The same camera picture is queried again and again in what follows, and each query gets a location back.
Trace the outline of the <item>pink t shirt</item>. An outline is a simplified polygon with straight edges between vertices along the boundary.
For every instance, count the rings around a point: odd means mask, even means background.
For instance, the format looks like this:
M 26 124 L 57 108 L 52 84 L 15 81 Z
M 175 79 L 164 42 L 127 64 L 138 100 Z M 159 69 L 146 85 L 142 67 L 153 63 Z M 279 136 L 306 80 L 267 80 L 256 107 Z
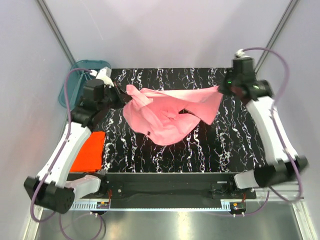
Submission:
M 184 90 L 138 90 L 129 84 L 126 93 L 132 98 L 123 108 L 123 116 L 129 127 L 160 146 L 180 142 L 199 122 L 211 125 L 223 97 L 216 86 Z

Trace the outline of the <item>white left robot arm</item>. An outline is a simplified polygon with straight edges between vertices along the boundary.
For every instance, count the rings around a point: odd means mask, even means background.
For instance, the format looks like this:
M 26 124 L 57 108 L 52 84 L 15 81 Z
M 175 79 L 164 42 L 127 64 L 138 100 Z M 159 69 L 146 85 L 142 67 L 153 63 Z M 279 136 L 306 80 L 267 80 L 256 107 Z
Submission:
M 35 177 L 29 176 L 24 181 L 32 207 L 38 205 L 65 214 L 82 197 L 93 194 L 103 198 L 108 193 L 106 177 L 101 173 L 87 173 L 75 180 L 68 180 L 68 175 L 96 125 L 109 110 L 123 108 L 131 99 L 108 76 L 84 84 L 83 94 L 70 112 L 71 121 L 52 156 Z

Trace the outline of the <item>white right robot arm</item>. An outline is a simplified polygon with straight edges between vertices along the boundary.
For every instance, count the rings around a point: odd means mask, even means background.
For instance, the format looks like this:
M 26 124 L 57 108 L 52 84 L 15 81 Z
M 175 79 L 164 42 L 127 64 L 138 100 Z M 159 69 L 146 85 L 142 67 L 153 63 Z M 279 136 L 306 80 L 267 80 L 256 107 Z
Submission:
M 239 198 L 248 188 L 265 188 L 297 180 L 308 166 L 305 156 L 298 155 L 287 137 L 280 120 L 273 91 L 266 80 L 256 80 L 250 75 L 247 80 L 240 74 L 227 70 L 219 92 L 241 100 L 250 113 L 260 136 L 266 165 L 238 173 L 227 185 L 228 195 Z

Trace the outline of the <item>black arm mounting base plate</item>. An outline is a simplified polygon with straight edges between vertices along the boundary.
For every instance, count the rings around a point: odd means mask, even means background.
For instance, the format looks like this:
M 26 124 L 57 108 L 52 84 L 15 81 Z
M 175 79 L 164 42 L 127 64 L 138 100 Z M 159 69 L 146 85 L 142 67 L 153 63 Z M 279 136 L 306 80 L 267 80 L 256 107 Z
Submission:
M 237 188 L 236 174 L 240 173 L 105 173 L 106 193 L 84 197 L 102 198 L 110 194 L 111 201 L 206 205 L 215 199 L 250 197 L 250 191 L 256 188 Z M 71 173 L 67 179 L 73 181 L 84 175 Z

